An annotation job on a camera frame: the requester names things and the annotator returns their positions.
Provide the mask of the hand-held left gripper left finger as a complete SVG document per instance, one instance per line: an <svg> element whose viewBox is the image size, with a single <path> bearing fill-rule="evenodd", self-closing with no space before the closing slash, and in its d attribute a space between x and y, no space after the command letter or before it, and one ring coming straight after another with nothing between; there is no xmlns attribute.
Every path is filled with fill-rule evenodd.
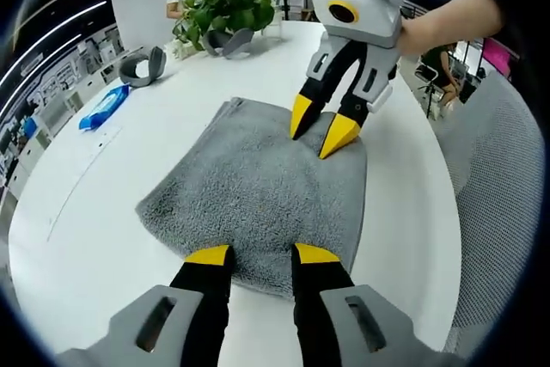
<svg viewBox="0 0 550 367"><path fill-rule="evenodd" d="M231 246L188 255L170 285L156 285L115 314L87 349L57 355L60 366L216 366L229 324L235 265Z"/></svg>

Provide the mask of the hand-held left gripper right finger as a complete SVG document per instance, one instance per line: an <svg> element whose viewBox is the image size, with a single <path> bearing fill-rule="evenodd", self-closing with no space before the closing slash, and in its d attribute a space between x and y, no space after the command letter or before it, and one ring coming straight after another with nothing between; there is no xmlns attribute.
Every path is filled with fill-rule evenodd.
<svg viewBox="0 0 550 367"><path fill-rule="evenodd" d="M332 252L291 250L294 323L305 366L464 366L418 339L413 322L368 285L355 285Z"/></svg>

